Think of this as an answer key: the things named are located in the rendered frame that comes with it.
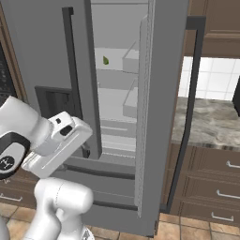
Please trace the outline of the grey fridge door bin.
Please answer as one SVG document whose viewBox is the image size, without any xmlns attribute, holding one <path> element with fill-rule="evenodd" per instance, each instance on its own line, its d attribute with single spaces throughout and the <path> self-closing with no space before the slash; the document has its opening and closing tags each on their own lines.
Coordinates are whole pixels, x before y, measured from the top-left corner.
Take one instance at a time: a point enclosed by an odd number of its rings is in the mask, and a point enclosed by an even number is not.
<svg viewBox="0 0 240 240">
<path fill-rule="evenodd" d="M 138 81 L 134 79 L 127 91 L 127 95 L 123 102 L 123 115 L 131 118 L 137 117 L 137 102 L 138 102 Z"/>
<path fill-rule="evenodd" d="M 122 57 L 123 71 L 137 74 L 139 72 L 139 51 L 134 49 L 133 42 Z"/>
</svg>

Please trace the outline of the grey fridge door with dispenser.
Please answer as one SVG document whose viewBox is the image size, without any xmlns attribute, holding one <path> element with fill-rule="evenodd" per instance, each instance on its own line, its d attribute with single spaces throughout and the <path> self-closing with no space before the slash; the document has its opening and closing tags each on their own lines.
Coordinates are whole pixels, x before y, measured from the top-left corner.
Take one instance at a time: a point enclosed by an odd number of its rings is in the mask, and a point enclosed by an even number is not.
<svg viewBox="0 0 240 240">
<path fill-rule="evenodd" d="M 0 0 L 28 104 L 49 118 L 62 111 L 76 116 L 68 67 L 62 8 L 71 16 L 83 121 L 93 129 L 83 157 L 102 153 L 90 0 Z"/>
</svg>

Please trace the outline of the black built-in oven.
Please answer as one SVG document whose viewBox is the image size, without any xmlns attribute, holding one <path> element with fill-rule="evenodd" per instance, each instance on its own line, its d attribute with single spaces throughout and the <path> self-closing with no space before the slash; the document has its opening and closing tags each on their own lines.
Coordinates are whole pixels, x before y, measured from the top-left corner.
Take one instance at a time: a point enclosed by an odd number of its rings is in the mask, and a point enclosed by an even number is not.
<svg viewBox="0 0 240 240">
<path fill-rule="evenodd" d="M 15 87 L 8 69 L 7 59 L 5 57 L 2 45 L 0 44 L 0 93 L 10 94 L 16 97 Z"/>
</svg>

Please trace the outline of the black countertop appliance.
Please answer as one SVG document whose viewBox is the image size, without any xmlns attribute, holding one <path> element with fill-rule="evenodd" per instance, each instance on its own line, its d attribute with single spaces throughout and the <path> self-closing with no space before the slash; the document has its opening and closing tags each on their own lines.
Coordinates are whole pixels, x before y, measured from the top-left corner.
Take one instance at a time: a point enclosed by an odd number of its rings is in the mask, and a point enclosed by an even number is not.
<svg viewBox="0 0 240 240">
<path fill-rule="evenodd" d="M 238 116 L 240 117 L 240 76 L 238 78 L 238 82 L 234 90 L 232 103 Z"/>
</svg>

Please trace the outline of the brown drawer front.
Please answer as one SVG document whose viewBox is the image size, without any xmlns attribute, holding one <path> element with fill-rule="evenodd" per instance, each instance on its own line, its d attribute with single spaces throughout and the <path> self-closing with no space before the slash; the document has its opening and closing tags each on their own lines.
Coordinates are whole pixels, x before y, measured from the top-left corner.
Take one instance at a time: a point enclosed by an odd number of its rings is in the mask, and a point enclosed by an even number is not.
<svg viewBox="0 0 240 240">
<path fill-rule="evenodd" d="M 188 169 L 197 173 L 213 173 L 240 178 L 240 169 L 230 168 L 231 164 L 240 165 L 240 152 L 196 147 Z"/>
<path fill-rule="evenodd" d="M 193 200 L 240 205 L 240 200 L 218 196 L 216 193 L 217 189 L 224 194 L 240 196 L 240 184 L 200 177 L 188 177 L 186 179 L 183 196 Z"/>
<path fill-rule="evenodd" d="M 211 217 L 211 212 L 216 216 L 230 218 L 234 216 L 234 222 L 214 219 Z M 229 207 L 221 207 L 213 204 L 201 204 L 196 202 L 181 202 L 180 216 L 185 218 L 196 218 L 219 224 L 240 226 L 240 210 L 231 209 Z"/>
</svg>

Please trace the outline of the grey fridge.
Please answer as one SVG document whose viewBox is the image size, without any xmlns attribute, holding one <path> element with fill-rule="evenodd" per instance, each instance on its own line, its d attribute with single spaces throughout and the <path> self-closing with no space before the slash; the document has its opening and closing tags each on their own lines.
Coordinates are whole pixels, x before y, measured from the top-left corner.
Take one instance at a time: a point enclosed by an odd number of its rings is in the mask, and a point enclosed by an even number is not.
<svg viewBox="0 0 240 240">
<path fill-rule="evenodd" d="M 128 49 L 133 42 L 140 56 L 141 20 L 147 16 L 148 0 L 90 0 L 95 48 Z M 109 88 L 129 90 L 137 74 L 121 70 L 97 69 L 97 89 Z M 136 172 L 136 130 L 135 123 L 104 120 L 99 116 L 102 153 L 98 159 L 104 162 L 134 166 Z M 80 153 L 86 144 L 69 158 L 83 157 Z M 137 232 L 140 234 L 140 221 Z"/>
</svg>

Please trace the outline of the white fridge shelf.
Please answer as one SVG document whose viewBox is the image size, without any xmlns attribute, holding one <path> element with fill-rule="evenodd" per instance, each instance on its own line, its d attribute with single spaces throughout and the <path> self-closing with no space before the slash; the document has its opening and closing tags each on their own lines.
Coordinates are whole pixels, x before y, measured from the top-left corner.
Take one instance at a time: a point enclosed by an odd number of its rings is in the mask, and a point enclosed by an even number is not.
<svg viewBox="0 0 240 240">
<path fill-rule="evenodd" d="M 127 90 L 99 88 L 97 92 L 101 119 L 131 123 L 137 121 L 136 118 L 123 115 L 123 103 L 127 96 Z"/>
<path fill-rule="evenodd" d="M 96 68 L 123 71 L 122 57 L 128 49 L 95 48 Z M 103 64 L 103 55 L 109 59 L 109 65 Z"/>
</svg>

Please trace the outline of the grey freezer drawer front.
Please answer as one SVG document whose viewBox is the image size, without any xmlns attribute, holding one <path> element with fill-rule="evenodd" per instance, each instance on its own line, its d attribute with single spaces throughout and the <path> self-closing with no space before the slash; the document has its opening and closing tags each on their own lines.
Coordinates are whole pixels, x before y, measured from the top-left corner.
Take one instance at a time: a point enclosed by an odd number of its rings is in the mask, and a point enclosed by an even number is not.
<svg viewBox="0 0 240 240">
<path fill-rule="evenodd" d="M 82 217 L 87 225 L 124 233 L 137 232 L 137 211 L 92 205 Z"/>
<path fill-rule="evenodd" d="M 70 157 L 64 164 L 92 170 L 135 174 L 134 166 L 104 162 L 101 160 L 92 160 L 82 157 Z M 58 170 L 56 170 L 52 176 L 80 183 L 91 188 L 95 193 L 96 201 L 134 204 L 135 180 L 97 176 L 69 170 L 62 172 Z"/>
</svg>

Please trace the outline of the brown wall cabinet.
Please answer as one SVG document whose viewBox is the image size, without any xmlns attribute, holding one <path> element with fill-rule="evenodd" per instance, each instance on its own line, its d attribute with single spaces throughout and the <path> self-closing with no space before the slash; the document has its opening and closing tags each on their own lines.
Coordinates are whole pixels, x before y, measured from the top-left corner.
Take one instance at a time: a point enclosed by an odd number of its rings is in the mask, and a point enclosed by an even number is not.
<svg viewBox="0 0 240 240">
<path fill-rule="evenodd" d="M 205 16 L 202 57 L 240 59 L 240 0 L 189 0 L 190 16 Z"/>
</svg>

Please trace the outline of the brown base cabinet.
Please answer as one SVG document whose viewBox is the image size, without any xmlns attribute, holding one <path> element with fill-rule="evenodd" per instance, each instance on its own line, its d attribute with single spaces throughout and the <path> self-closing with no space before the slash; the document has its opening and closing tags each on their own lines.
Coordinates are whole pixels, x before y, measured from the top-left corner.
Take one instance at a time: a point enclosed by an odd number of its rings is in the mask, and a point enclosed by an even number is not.
<svg viewBox="0 0 240 240">
<path fill-rule="evenodd" d="M 178 144 L 171 146 L 161 201 L 168 201 L 177 175 L 173 215 L 240 226 L 240 149 L 190 145 L 177 171 L 179 148 Z"/>
</svg>

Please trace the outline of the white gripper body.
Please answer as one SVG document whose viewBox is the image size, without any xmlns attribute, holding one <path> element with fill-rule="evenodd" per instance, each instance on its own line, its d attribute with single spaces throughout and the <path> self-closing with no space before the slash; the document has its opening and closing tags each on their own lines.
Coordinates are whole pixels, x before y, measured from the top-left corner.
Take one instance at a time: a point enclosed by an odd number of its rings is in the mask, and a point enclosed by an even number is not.
<svg viewBox="0 0 240 240">
<path fill-rule="evenodd" d="M 61 134 L 62 130 L 59 131 L 60 141 L 52 153 L 40 154 L 38 150 L 33 150 L 24 160 L 22 168 L 39 178 L 47 178 L 83 145 L 93 130 L 77 117 L 72 120 L 73 127 L 67 136 Z"/>
</svg>

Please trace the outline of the brown oven cabinet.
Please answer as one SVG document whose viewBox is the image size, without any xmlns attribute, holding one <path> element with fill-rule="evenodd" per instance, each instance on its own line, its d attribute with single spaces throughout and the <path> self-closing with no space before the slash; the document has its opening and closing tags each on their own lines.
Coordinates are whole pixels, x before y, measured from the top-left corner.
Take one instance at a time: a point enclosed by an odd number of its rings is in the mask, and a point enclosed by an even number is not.
<svg viewBox="0 0 240 240">
<path fill-rule="evenodd" d="M 16 97 L 21 101 L 27 103 L 27 95 L 23 84 L 22 75 L 18 66 L 14 48 L 11 42 L 11 38 L 8 31 L 7 22 L 5 19 L 4 11 L 0 2 L 0 44 L 2 45 L 5 57 L 7 59 L 7 65 L 10 72 L 10 76 L 13 81 L 13 85 L 16 91 Z M 11 96 L 10 94 L 0 93 L 0 105 Z"/>
</svg>

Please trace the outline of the plain grey fridge door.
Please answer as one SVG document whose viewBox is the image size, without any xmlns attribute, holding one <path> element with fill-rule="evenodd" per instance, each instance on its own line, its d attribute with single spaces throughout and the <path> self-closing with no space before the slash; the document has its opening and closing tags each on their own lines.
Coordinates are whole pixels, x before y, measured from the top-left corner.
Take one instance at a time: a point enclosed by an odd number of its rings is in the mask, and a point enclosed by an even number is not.
<svg viewBox="0 0 240 240">
<path fill-rule="evenodd" d="M 183 59 L 189 0 L 148 0 L 141 20 L 135 199 L 140 234 L 155 232 Z"/>
</svg>

